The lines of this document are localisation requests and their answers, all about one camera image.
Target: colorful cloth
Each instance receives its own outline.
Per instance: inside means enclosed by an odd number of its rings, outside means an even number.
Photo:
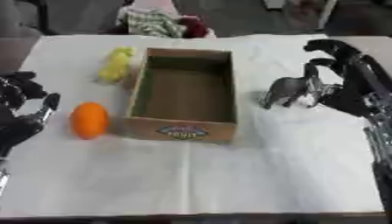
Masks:
[[[160,38],[180,39],[186,30],[186,26],[177,24],[177,19],[159,10],[135,10],[125,7],[120,10],[117,23],[126,24],[129,33]]]

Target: floor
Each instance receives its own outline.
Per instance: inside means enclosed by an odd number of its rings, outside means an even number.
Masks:
[[[254,33],[293,34],[280,10],[266,10],[263,0],[172,0],[186,15],[198,15],[219,37]],[[123,0],[49,0],[51,27],[60,33],[97,33],[115,21]],[[369,0],[340,1],[325,32],[331,35],[390,35],[392,10]]]

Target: chair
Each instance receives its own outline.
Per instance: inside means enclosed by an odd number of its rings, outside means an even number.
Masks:
[[[32,21],[24,19],[26,5],[33,6]],[[46,0],[1,0],[0,1],[0,37],[29,38],[55,34],[49,28]]]

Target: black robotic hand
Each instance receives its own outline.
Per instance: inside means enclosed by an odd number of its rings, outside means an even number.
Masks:
[[[372,109],[366,105],[364,98],[375,91],[369,79],[376,79],[389,92],[392,81],[382,66],[371,56],[360,50],[334,39],[311,40],[304,47],[307,52],[322,51],[333,59],[312,59],[316,66],[329,67],[343,79],[341,89],[324,95],[319,102],[327,107],[346,112],[353,116],[367,116]]]
[[[47,94],[32,81],[33,72],[0,75],[0,159],[6,158],[13,146],[43,130],[47,118],[57,109],[60,95]],[[43,99],[42,108],[30,115],[15,116],[14,112],[32,99]]]

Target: robotic hand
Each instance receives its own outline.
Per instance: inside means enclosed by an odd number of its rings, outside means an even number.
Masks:
[[[11,149],[42,131],[60,102],[59,94],[47,94],[32,81],[35,76],[33,72],[0,75],[0,195],[9,178],[5,162]],[[14,112],[26,101],[42,98],[45,99],[39,111],[15,116]]]
[[[392,220],[392,80],[371,56],[338,40],[311,40],[307,52],[323,51],[334,59],[312,59],[343,79],[341,89],[320,102],[368,121],[364,129],[374,154],[373,171],[387,216]]]

